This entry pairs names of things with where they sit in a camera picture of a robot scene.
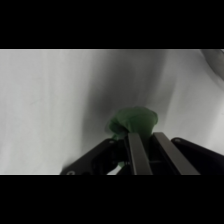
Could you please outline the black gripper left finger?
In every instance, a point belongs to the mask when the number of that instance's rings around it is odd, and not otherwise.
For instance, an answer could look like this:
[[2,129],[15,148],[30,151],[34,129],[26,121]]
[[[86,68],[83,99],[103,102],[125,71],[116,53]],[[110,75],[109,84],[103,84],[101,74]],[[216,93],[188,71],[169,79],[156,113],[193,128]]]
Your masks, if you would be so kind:
[[137,133],[129,133],[125,138],[128,163],[132,175],[152,175],[143,143]]

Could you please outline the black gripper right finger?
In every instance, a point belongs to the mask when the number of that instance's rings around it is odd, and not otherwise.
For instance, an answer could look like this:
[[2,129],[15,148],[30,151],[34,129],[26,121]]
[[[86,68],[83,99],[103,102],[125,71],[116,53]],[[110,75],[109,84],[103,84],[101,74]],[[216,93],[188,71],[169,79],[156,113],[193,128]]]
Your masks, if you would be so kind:
[[159,144],[161,154],[177,175],[199,175],[195,167],[162,132],[155,132],[154,139]]

